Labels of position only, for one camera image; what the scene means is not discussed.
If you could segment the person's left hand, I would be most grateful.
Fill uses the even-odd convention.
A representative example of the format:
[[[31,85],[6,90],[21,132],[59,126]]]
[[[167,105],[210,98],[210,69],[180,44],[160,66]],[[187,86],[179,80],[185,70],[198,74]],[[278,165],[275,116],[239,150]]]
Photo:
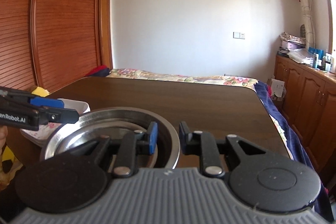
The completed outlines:
[[[6,144],[6,138],[8,135],[8,130],[6,126],[0,127],[0,149]]]

